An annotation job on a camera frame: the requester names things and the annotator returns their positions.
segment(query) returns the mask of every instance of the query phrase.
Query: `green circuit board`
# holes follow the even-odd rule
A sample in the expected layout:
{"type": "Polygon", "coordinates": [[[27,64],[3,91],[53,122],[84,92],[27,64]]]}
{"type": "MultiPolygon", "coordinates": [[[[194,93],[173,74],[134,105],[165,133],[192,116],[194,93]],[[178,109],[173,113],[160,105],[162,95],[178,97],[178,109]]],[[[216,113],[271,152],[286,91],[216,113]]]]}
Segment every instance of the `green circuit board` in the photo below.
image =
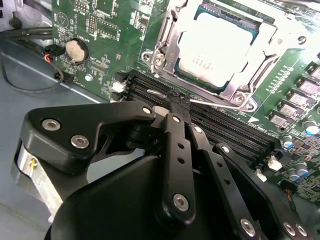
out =
{"type": "MultiPolygon", "coordinates": [[[[65,46],[68,40],[78,38],[86,43],[90,55],[88,61],[77,66],[71,64],[66,55],[56,58],[55,61],[65,72],[75,76],[74,82],[77,85],[111,100],[115,73],[134,69],[149,77],[154,76],[141,60],[141,53],[154,49],[168,2],[169,0],[52,1],[54,43],[65,46]]],[[[242,11],[251,11],[231,0],[224,2],[242,11]]],[[[313,10],[279,4],[274,0],[265,2],[293,13],[314,35],[320,29],[320,14],[313,10]]],[[[316,188],[320,180],[320,135],[309,136],[302,127],[306,118],[320,123],[320,98],[314,97],[304,112],[295,117],[285,129],[280,129],[270,121],[272,111],[278,110],[280,102],[287,100],[288,93],[297,88],[298,79],[308,76],[307,69],[310,64],[320,64],[317,58],[320,46],[316,48],[312,51],[289,49],[284,54],[255,92],[253,98],[259,105],[255,112],[225,111],[274,137],[281,138],[286,134],[293,136],[296,145],[290,150],[290,154],[296,154],[297,158],[284,167],[294,168],[297,161],[307,162],[309,176],[299,183],[298,194],[320,204],[320,187],[316,188]]],[[[268,180],[278,184],[288,177],[286,171],[276,172],[268,180]]]]}

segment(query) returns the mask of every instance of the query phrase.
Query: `mounting screw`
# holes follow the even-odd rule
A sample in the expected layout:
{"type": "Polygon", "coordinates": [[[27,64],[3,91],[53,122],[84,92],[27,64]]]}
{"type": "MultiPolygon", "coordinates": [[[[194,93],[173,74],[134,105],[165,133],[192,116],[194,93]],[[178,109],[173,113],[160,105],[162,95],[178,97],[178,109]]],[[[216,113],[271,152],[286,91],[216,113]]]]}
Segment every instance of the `mounting screw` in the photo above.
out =
{"type": "Polygon", "coordinates": [[[151,114],[151,110],[147,107],[142,108],[142,110],[146,113],[146,114],[151,114]]]}
{"type": "Polygon", "coordinates": [[[82,135],[75,135],[70,140],[72,146],[77,149],[85,149],[89,146],[89,140],[82,135]]]}
{"type": "Polygon", "coordinates": [[[177,123],[180,123],[180,119],[179,119],[178,117],[173,116],[172,118],[173,118],[173,120],[175,120],[177,123]]]}
{"type": "Polygon", "coordinates": [[[157,66],[162,66],[164,63],[165,63],[165,56],[163,55],[163,54],[157,54],[156,56],[155,56],[155,59],[154,59],[154,61],[155,61],[155,65],[157,65],[157,66]]]}
{"type": "Polygon", "coordinates": [[[233,100],[237,104],[242,104],[246,100],[246,97],[242,92],[238,92],[233,96],[233,100]]]}
{"type": "Polygon", "coordinates": [[[57,131],[61,128],[61,125],[57,120],[46,119],[42,121],[42,127],[48,131],[57,131]]]}
{"type": "Polygon", "coordinates": [[[91,74],[86,74],[86,75],[84,76],[84,79],[85,79],[87,82],[91,82],[91,81],[94,79],[94,77],[93,77],[91,74]]]}
{"type": "Polygon", "coordinates": [[[240,224],[245,233],[248,234],[250,237],[254,237],[256,235],[256,230],[254,226],[247,219],[242,218],[240,220],[240,224]]]}
{"type": "Polygon", "coordinates": [[[308,236],[307,231],[300,224],[297,223],[295,226],[304,237],[308,236]]]}
{"type": "Polygon", "coordinates": [[[222,146],[222,150],[225,152],[225,153],[229,153],[229,148],[227,148],[226,146],[222,146]]]}
{"type": "Polygon", "coordinates": [[[185,196],[177,193],[173,196],[173,204],[181,211],[186,212],[189,209],[189,202],[185,196]]]}
{"type": "Polygon", "coordinates": [[[291,236],[295,236],[296,235],[296,232],[295,230],[293,229],[293,227],[287,223],[287,222],[283,222],[283,226],[284,226],[284,229],[291,235],[291,236]]]}
{"type": "Polygon", "coordinates": [[[201,130],[200,127],[195,126],[195,127],[194,127],[194,130],[196,130],[198,133],[202,134],[202,130],[201,130]]]}

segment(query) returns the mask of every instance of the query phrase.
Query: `black memory slot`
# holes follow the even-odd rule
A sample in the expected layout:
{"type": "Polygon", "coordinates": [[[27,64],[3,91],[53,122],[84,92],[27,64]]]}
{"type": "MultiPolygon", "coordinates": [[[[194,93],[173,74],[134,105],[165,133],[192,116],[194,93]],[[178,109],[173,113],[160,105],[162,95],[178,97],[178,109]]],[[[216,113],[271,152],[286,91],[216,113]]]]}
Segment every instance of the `black memory slot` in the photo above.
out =
{"type": "MultiPolygon", "coordinates": [[[[123,98],[140,100],[151,107],[161,106],[163,99],[147,93],[155,90],[167,95],[170,87],[137,71],[128,73],[127,89],[123,98]]],[[[280,148],[280,141],[262,131],[227,115],[217,109],[201,104],[191,104],[190,116],[194,124],[202,128],[211,144],[225,143],[248,163],[261,163],[272,152],[280,148]]]]}

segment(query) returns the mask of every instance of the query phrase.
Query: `cpu socket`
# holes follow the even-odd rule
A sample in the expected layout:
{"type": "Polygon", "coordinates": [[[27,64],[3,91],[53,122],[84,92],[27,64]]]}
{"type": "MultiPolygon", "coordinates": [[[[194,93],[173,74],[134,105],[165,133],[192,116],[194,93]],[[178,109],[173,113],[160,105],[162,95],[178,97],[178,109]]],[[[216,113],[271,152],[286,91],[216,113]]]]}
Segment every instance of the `cpu socket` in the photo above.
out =
{"type": "Polygon", "coordinates": [[[258,0],[171,0],[141,59],[197,100],[253,112],[252,96],[281,56],[309,39],[294,15],[258,0]]]}

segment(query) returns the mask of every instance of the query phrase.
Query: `capacitor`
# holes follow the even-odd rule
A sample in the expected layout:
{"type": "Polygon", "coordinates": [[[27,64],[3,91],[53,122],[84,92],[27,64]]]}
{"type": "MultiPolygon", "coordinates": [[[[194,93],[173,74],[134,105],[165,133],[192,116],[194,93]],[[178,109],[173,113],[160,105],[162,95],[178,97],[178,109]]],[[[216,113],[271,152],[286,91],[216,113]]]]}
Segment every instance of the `capacitor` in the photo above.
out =
{"type": "Polygon", "coordinates": [[[297,182],[300,179],[300,176],[297,173],[297,170],[295,168],[291,168],[288,170],[289,179],[292,182],[297,182]]]}
{"type": "Polygon", "coordinates": [[[293,146],[294,146],[294,143],[292,142],[292,136],[290,135],[284,135],[282,137],[282,141],[283,141],[283,146],[286,148],[286,149],[292,149],[293,146]]]}
{"type": "Polygon", "coordinates": [[[302,126],[308,135],[316,135],[319,132],[319,127],[314,120],[306,120],[302,126]]]}
{"type": "Polygon", "coordinates": [[[298,162],[295,165],[296,168],[296,173],[300,176],[300,177],[307,177],[309,175],[309,171],[307,168],[307,164],[305,162],[298,162]]]}

